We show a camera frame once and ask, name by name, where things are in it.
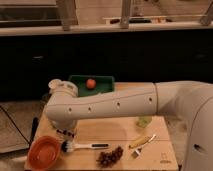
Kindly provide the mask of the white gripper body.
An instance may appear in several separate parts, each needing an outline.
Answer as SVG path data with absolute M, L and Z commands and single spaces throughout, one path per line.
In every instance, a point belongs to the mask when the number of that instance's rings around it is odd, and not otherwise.
M 58 130 L 74 133 L 76 131 L 77 121 L 52 121 L 52 125 Z

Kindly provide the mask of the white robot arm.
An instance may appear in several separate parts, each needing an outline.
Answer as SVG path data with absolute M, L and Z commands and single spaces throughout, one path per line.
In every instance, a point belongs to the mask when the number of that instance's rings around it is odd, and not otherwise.
M 69 130 L 78 120 L 147 115 L 177 115 L 187 125 L 181 171 L 213 171 L 213 84 L 199 81 L 145 83 L 86 97 L 69 81 L 49 83 L 44 113 L 57 128 Z

